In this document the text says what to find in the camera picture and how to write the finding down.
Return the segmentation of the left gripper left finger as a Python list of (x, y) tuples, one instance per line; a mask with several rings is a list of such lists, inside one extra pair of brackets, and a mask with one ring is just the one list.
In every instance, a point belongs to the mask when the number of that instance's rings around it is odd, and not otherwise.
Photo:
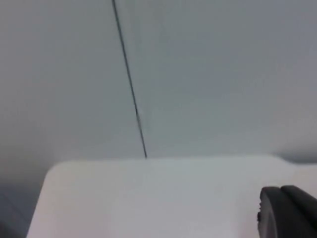
[(278, 187), (261, 189), (257, 221), (261, 238), (300, 238), (305, 232), (305, 219)]

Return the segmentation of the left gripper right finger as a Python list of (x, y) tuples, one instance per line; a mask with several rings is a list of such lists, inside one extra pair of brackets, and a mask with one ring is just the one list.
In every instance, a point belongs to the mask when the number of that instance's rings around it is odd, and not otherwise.
[(317, 236), (317, 199), (294, 185), (281, 187), (286, 204), (282, 208), (282, 238)]

